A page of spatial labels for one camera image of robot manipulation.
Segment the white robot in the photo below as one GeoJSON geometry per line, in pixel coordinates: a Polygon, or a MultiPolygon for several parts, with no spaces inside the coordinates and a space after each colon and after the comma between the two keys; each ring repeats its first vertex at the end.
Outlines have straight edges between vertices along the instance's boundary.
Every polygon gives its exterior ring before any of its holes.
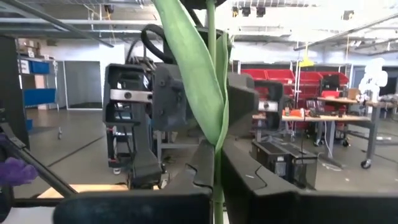
{"type": "Polygon", "coordinates": [[[359,84],[361,94],[356,96],[358,101],[379,101],[380,87],[386,86],[388,80],[387,72],[382,70],[384,63],[385,60],[383,58],[375,58],[365,67],[364,77],[359,84]]]}

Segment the wooden board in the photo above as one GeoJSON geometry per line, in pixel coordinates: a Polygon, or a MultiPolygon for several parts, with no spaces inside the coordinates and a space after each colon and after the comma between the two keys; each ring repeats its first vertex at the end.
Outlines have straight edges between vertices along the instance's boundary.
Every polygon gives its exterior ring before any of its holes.
{"type": "Polygon", "coordinates": [[[360,102],[356,100],[351,100],[348,98],[334,98],[334,97],[318,97],[318,100],[336,102],[336,103],[349,103],[349,104],[359,104],[360,102]]]}
{"type": "MultiPolygon", "coordinates": [[[[264,115],[253,115],[253,119],[265,119],[264,115]]],[[[371,119],[364,116],[351,116],[344,115],[342,118],[338,116],[320,116],[320,118],[312,118],[312,117],[298,117],[298,116],[282,116],[282,121],[370,121],[371,119]]]]}
{"type": "MultiPolygon", "coordinates": [[[[111,184],[71,184],[70,185],[77,192],[96,192],[96,191],[120,191],[128,190],[126,185],[111,185],[111,184]]],[[[53,188],[47,189],[38,198],[62,198],[53,188]]]]}
{"type": "MultiPolygon", "coordinates": [[[[336,102],[336,103],[346,103],[346,104],[360,104],[360,102],[356,100],[351,100],[348,98],[334,98],[334,97],[318,97],[318,100],[327,101],[327,102],[336,102]]],[[[366,106],[372,107],[381,107],[381,108],[396,108],[397,104],[387,103],[387,102],[372,102],[367,101],[366,106]]]]}

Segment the ceiling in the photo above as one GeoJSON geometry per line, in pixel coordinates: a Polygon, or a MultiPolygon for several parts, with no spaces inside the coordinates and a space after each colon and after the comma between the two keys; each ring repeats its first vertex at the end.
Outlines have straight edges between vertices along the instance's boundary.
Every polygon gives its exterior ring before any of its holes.
{"type": "MultiPolygon", "coordinates": [[[[137,37],[146,24],[161,25],[151,0],[19,1],[102,39],[113,36],[116,39],[131,39],[137,37]],[[103,4],[115,6],[110,17],[103,10],[103,4]]],[[[235,41],[297,45],[297,42],[315,42],[392,15],[398,12],[397,7],[398,0],[228,0],[218,8],[216,20],[220,29],[229,30],[235,36],[235,41]],[[251,13],[245,17],[239,11],[237,17],[232,17],[233,6],[249,7],[251,13]],[[266,14],[263,17],[256,16],[257,7],[265,7],[266,14]],[[354,11],[354,16],[348,21],[342,20],[344,12],[349,10],[354,11]]],[[[197,14],[202,21],[205,20],[205,12],[197,14]]],[[[80,38],[79,35],[62,31],[35,16],[9,7],[1,0],[0,23],[0,33],[18,37],[80,38]]],[[[398,49],[395,40],[386,42],[389,39],[398,40],[398,19],[344,35],[319,47],[338,50],[348,48],[361,54],[398,49]]]]}

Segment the wooden table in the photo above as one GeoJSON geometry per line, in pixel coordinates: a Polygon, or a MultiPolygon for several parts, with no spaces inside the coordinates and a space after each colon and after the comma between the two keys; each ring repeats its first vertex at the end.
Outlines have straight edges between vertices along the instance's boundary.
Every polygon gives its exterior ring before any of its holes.
{"type": "MultiPolygon", "coordinates": [[[[253,119],[265,119],[266,117],[261,114],[253,115],[253,119]]],[[[371,119],[365,116],[352,116],[343,115],[341,118],[338,116],[324,116],[321,115],[319,118],[313,118],[306,116],[305,118],[299,116],[282,116],[282,121],[308,121],[308,122],[320,122],[320,121],[370,121],[371,119]]]]}
{"type": "MultiPolygon", "coordinates": [[[[361,102],[358,102],[356,100],[351,100],[348,98],[334,98],[334,97],[318,97],[318,100],[321,101],[327,101],[327,102],[335,102],[335,103],[344,103],[344,104],[361,104],[361,102]]],[[[365,102],[366,106],[372,106],[372,107],[381,107],[381,108],[396,108],[398,105],[393,104],[393,103],[388,103],[388,102],[372,102],[372,101],[366,101],[365,102]]]]}
{"type": "MultiPolygon", "coordinates": [[[[349,108],[349,105],[360,104],[360,102],[358,102],[356,100],[351,100],[351,99],[347,99],[347,98],[318,97],[318,100],[336,103],[337,105],[339,103],[342,105],[347,105],[347,110],[349,108]]],[[[347,124],[369,129],[369,136],[366,137],[361,134],[349,131],[348,127],[346,127],[346,126],[345,126],[344,132],[346,134],[350,134],[350,135],[356,136],[358,138],[368,140],[368,149],[366,150],[366,158],[364,161],[361,162],[361,167],[363,169],[368,169],[371,166],[372,159],[373,159],[374,153],[376,151],[376,144],[383,144],[383,145],[388,145],[388,146],[398,145],[398,142],[392,142],[392,141],[391,142],[382,142],[382,141],[377,140],[377,132],[378,132],[379,123],[380,123],[381,108],[395,108],[396,109],[398,107],[398,105],[395,103],[372,102],[372,101],[365,102],[365,105],[372,107],[372,115],[371,115],[370,121],[357,121],[357,122],[349,121],[349,122],[347,122],[347,124]]]]}
{"type": "MultiPolygon", "coordinates": [[[[266,117],[263,114],[257,114],[253,116],[253,119],[265,119],[266,117]]],[[[339,162],[333,159],[333,145],[335,140],[335,130],[336,130],[336,122],[358,122],[358,121],[365,121],[370,122],[371,119],[365,116],[353,116],[353,115],[343,115],[342,117],[339,116],[325,116],[321,115],[319,118],[313,118],[310,116],[299,117],[299,116],[282,116],[282,121],[308,121],[308,122],[317,122],[318,123],[318,131],[317,131],[317,140],[314,144],[319,145],[319,142],[322,137],[323,130],[326,125],[326,135],[325,140],[327,141],[327,145],[325,144],[325,153],[320,154],[320,157],[329,163],[343,168],[344,165],[340,164],[339,162]]],[[[262,141],[261,130],[256,132],[256,139],[257,141],[262,141]]]]}
{"type": "MultiPolygon", "coordinates": [[[[73,189],[75,189],[78,193],[128,190],[126,185],[114,185],[114,184],[71,184],[70,186],[73,189]]],[[[63,198],[63,197],[53,188],[49,188],[44,193],[39,195],[38,198],[63,198]]]]}

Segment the hand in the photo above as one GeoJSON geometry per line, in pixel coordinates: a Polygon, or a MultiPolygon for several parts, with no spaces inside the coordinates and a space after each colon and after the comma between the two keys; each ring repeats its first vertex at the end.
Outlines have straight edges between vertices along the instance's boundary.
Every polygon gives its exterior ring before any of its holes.
{"type": "Polygon", "coordinates": [[[37,176],[36,169],[20,159],[10,157],[5,162],[0,162],[0,185],[15,187],[29,184],[37,176]]]}

